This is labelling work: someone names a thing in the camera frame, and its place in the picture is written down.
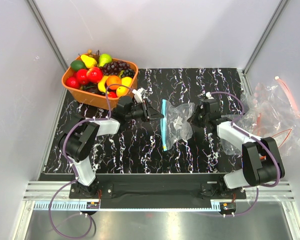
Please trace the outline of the clear blue zip top bag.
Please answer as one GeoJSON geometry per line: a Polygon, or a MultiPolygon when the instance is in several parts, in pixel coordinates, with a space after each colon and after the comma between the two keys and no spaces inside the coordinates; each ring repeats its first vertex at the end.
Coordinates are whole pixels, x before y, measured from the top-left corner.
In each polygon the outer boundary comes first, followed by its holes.
{"type": "Polygon", "coordinates": [[[183,103],[174,107],[168,100],[163,99],[161,104],[160,132],[163,151],[169,151],[180,141],[187,141],[193,136],[193,130],[188,119],[195,111],[193,102],[183,103]]]}

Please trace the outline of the orange toy orange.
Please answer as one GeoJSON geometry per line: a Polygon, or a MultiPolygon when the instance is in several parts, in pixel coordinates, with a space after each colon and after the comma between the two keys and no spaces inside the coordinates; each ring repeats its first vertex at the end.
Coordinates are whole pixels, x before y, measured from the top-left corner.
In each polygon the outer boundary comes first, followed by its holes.
{"type": "Polygon", "coordinates": [[[107,87],[115,91],[122,84],[122,80],[117,75],[110,75],[106,80],[107,87]]]}

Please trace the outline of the yellow toy banana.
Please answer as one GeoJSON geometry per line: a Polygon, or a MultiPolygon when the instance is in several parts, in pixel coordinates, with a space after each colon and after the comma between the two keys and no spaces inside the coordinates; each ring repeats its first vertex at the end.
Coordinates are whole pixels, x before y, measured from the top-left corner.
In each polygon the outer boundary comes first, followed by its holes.
{"type": "Polygon", "coordinates": [[[98,88],[100,94],[103,96],[106,94],[106,82],[107,82],[108,78],[109,78],[108,75],[104,75],[102,77],[102,79],[100,80],[100,82],[97,84],[97,88],[98,88]]]}

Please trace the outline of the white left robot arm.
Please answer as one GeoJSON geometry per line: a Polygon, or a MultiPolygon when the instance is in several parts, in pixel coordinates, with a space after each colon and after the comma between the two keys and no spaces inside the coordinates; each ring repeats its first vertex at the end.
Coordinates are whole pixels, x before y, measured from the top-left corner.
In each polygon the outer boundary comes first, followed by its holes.
{"type": "Polygon", "coordinates": [[[162,100],[161,111],[154,109],[150,102],[139,96],[122,96],[116,107],[106,118],[77,117],[60,136],[58,147],[62,151],[75,174],[72,185],[87,198],[93,198],[97,193],[98,180],[92,170],[90,153],[96,137],[115,135],[124,129],[132,120],[143,122],[160,121],[160,134],[163,151],[170,150],[180,141],[188,141],[193,136],[193,130],[188,119],[195,112],[195,104],[184,103],[177,107],[167,100],[162,100]]]}

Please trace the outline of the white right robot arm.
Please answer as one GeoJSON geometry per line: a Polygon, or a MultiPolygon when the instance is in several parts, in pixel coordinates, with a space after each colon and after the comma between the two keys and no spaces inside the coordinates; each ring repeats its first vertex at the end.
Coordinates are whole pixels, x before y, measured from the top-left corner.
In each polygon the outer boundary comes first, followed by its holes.
{"type": "Polygon", "coordinates": [[[277,142],[272,137],[261,138],[249,133],[230,118],[222,116],[214,98],[205,99],[187,121],[240,150],[241,169],[225,174],[217,182],[215,190],[220,197],[229,198],[248,187],[272,188],[285,176],[277,142]]]}

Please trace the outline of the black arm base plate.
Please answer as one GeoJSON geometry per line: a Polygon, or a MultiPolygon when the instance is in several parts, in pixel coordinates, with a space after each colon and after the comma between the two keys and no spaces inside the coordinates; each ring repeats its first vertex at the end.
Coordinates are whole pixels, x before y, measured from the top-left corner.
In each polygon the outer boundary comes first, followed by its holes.
{"type": "Polygon", "coordinates": [[[71,199],[117,199],[127,196],[185,196],[208,200],[246,199],[240,188],[229,189],[223,173],[152,173],[152,174],[97,174],[90,186],[73,183],[71,199]]]}

